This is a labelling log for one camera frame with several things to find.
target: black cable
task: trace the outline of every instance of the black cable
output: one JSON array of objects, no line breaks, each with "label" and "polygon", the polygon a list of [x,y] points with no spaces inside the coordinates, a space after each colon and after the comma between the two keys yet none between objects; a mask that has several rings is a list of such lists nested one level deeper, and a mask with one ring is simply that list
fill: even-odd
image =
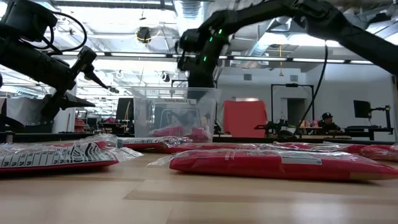
[{"label": "black cable", "polygon": [[61,52],[74,51],[74,50],[82,48],[87,42],[87,31],[86,31],[85,27],[83,26],[83,24],[81,22],[79,22],[77,19],[75,19],[73,16],[70,16],[68,14],[65,14],[65,13],[62,13],[62,12],[52,12],[52,13],[55,14],[55,15],[59,15],[59,16],[65,16],[65,17],[73,20],[74,22],[76,22],[80,26],[81,30],[83,31],[83,35],[84,35],[83,41],[80,43],[79,46],[72,47],[70,49],[61,50]]},{"label": "black cable", "polygon": [[303,118],[300,121],[298,121],[298,125],[296,126],[295,133],[297,133],[297,131],[300,129],[301,123],[304,122],[305,117],[307,116],[308,112],[310,111],[311,107],[313,106],[315,98],[318,95],[318,91],[319,91],[319,88],[321,86],[321,83],[322,83],[322,80],[323,80],[323,76],[325,75],[326,64],[328,63],[328,57],[329,57],[329,50],[328,50],[327,44],[325,43],[325,61],[323,62],[323,68],[322,68],[322,71],[321,71],[321,76],[319,77],[318,85],[317,85],[317,88],[315,89],[315,93],[313,95],[313,98],[311,100],[310,105],[308,106],[307,110],[305,111]]}]

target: workbench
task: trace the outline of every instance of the workbench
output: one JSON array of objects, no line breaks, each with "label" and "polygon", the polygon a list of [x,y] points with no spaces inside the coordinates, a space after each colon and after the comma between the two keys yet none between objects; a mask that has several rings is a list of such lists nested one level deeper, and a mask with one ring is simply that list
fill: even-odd
[{"label": "workbench", "polygon": [[1,179],[1,223],[398,223],[395,180],[306,182],[147,166],[162,156],[146,154],[97,172]]}]

